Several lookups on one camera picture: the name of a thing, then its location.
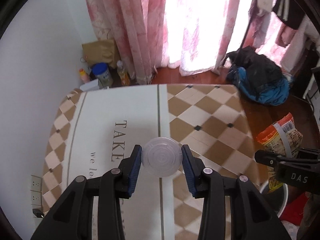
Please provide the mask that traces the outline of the orange snack bag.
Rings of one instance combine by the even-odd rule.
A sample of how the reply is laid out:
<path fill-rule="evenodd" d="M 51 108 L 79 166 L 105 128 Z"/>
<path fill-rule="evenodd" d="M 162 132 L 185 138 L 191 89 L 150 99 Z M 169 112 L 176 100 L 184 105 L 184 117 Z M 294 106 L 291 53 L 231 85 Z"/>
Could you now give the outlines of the orange snack bag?
<path fill-rule="evenodd" d="M 257 136 L 257 142 L 264 150 L 287 158 L 297 156 L 302 140 L 303 135 L 296 129 L 291 113 L 268 126 Z"/>

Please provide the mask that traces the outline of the black clothes pile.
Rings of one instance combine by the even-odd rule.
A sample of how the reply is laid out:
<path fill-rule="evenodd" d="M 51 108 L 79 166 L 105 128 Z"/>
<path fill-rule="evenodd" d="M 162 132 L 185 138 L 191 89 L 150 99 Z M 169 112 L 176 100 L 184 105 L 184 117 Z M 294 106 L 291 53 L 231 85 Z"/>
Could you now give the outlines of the black clothes pile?
<path fill-rule="evenodd" d="M 242 48 L 242 50 L 238 49 L 237 51 L 227 53 L 223 59 L 223 63 L 227 59 L 231 62 L 231 68 L 245 68 L 250 84 L 258 92 L 262 88 L 262 85 L 274 83 L 283 77 L 279 66 L 265 55 L 257 54 L 250 46 Z"/>

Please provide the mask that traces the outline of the white round trash bin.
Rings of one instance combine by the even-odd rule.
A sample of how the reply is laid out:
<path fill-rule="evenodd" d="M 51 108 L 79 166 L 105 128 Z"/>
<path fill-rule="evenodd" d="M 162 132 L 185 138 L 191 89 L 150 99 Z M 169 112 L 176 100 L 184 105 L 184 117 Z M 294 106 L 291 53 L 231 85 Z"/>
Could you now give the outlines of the white round trash bin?
<path fill-rule="evenodd" d="M 287 205 L 289 198 L 289 188 L 286 184 L 283 184 L 280 188 L 271 191 L 269 189 L 268 181 L 265 181 L 260 187 L 260 193 L 267 201 L 272 210 L 275 211 L 278 218 L 282 215 Z"/>

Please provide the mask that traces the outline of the pink floral curtain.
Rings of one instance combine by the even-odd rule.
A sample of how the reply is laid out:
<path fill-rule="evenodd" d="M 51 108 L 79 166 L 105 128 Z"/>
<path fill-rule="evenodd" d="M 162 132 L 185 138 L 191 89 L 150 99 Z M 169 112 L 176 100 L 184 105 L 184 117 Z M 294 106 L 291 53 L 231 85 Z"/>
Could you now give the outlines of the pink floral curtain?
<path fill-rule="evenodd" d="M 86 0 L 97 39 L 115 40 L 129 76 L 149 84 L 160 67 L 219 74 L 239 46 L 252 0 Z"/>

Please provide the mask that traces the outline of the black clothes rack pole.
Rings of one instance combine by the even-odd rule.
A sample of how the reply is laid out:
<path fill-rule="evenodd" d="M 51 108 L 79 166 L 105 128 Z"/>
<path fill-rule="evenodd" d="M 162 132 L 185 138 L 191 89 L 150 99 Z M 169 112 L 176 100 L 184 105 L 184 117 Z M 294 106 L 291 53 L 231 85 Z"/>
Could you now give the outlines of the black clothes rack pole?
<path fill-rule="evenodd" d="M 244 37 L 242 39 L 241 45 L 239 47 L 239 50 L 242 50 L 242 48 L 244 47 L 244 44 L 245 44 L 245 41 L 246 41 L 246 38 L 247 38 L 247 35 L 248 35 L 248 32 L 249 32 L 249 29 L 250 29 L 252 21 L 253 21 L 253 14 L 249 18 L 249 22 L 248 22 Z"/>

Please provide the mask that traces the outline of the white box on floor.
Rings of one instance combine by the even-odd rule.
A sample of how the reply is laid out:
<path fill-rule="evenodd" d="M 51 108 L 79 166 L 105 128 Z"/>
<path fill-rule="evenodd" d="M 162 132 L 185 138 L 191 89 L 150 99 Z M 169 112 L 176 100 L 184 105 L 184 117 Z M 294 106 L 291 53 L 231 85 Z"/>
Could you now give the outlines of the white box on floor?
<path fill-rule="evenodd" d="M 79 89 L 82 90 L 83 92 L 99 90 L 100 89 L 100 81 L 98 79 L 95 79 L 95 80 L 92 80 L 88 83 L 84 83 L 83 85 L 80 86 Z"/>

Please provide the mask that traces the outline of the hanging clothes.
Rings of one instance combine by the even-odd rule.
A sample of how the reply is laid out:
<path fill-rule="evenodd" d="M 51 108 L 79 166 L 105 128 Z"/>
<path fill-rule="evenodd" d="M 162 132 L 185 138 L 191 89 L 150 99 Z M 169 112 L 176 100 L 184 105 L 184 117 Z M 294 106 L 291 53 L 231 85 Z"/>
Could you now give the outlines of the hanging clothes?
<path fill-rule="evenodd" d="M 252 0 L 249 45 L 294 73 L 308 39 L 319 50 L 319 32 L 295 0 Z"/>

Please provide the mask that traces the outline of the black plug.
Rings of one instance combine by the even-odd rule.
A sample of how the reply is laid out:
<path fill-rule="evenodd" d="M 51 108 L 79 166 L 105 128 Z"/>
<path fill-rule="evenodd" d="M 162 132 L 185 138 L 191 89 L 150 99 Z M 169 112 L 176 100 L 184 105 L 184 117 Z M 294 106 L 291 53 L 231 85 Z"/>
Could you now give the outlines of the black plug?
<path fill-rule="evenodd" d="M 44 213 L 42 212 L 41 209 L 33 209 L 33 214 L 37 218 L 44 218 Z"/>

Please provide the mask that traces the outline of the checkered brown white tablecloth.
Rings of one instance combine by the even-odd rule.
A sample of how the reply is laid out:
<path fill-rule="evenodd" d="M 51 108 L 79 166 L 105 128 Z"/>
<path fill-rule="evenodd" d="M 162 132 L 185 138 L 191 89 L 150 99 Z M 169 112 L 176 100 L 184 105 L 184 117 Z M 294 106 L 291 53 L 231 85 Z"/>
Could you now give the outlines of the checkered brown white tablecloth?
<path fill-rule="evenodd" d="M 203 201 L 192 197 L 180 148 L 225 177 L 260 186 L 266 170 L 232 85 L 149 85 L 83 92 L 59 105 L 42 178 L 47 212 L 79 175 L 102 176 L 143 149 L 132 197 L 120 203 L 126 239 L 197 239 Z"/>

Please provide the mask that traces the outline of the blue lid white tub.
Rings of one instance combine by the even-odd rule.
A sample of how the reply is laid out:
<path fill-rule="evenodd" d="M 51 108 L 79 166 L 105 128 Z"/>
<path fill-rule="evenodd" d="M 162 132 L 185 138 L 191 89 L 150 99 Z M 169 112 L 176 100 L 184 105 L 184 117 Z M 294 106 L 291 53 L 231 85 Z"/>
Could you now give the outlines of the blue lid white tub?
<path fill-rule="evenodd" d="M 93 75 L 101 82 L 102 86 L 111 87 L 113 85 L 113 78 L 109 71 L 107 63 L 97 63 L 92 66 Z"/>

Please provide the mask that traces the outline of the small orange bottle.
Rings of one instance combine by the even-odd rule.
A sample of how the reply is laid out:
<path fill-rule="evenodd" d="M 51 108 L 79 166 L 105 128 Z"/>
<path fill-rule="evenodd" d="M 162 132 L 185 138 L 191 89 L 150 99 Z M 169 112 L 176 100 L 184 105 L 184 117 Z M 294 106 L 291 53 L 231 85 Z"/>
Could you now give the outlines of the small orange bottle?
<path fill-rule="evenodd" d="M 91 81 L 89 75 L 85 72 L 83 68 L 79 69 L 79 75 L 80 79 L 83 81 L 83 83 L 88 83 Z"/>

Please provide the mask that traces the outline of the clear plastic lid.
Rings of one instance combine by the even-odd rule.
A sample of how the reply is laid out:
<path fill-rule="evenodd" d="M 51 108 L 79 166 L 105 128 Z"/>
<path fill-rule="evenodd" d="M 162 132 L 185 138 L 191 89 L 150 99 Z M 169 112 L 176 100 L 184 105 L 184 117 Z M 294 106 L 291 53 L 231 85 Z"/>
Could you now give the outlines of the clear plastic lid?
<path fill-rule="evenodd" d="M 142 147 L 144 168 L 158 178 L 172 176 L 180 168 L 182 159 L 181 147 L 171 138 L 153 138 Z"/>

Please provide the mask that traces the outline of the red blanket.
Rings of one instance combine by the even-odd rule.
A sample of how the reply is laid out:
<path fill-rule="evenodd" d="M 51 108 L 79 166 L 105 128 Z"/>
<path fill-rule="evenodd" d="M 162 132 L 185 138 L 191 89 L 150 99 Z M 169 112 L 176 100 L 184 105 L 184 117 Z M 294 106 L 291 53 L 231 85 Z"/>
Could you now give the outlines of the red blanket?
<path fill-rule="evenodd" d="M 310 196 L 309 192 L 295 191 L 289 193 L 288 202 L 283 213 L 280 215 L 280 220 L 300 226 L 304 215 L 304 207 Z"/>

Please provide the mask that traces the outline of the yellow liquid bottle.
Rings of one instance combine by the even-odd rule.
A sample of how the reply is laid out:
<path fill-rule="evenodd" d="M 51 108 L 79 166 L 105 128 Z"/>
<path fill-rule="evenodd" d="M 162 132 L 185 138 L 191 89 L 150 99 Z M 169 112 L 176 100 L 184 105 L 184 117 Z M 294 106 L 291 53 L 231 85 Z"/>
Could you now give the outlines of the yellow liquid bottle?
<path fill-rule="evenodd" d="M 124 68 L 123 63 L 122 63 L 121 60 L 117 61 L 117 73 L 118 73 L 118 75 L 120 77 L 121 84 L 123 86 L 129 86 L 130 85 L 130 79 L 129 79 L 127 71 Z"/>

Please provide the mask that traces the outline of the white wall socket strip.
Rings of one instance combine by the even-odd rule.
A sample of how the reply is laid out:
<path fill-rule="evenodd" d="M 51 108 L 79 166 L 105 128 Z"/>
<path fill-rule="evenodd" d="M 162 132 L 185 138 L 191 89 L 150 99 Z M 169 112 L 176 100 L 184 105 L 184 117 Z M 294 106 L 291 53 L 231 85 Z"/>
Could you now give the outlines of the white wall socket strip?
<path fill-rule="evenodd" d="M 31 204 L 32 205 L 42 205 L 42 179 L 38 176 L 31 175 L 31 185 L 30 185 L 30 192 L 31 192 Z"/>

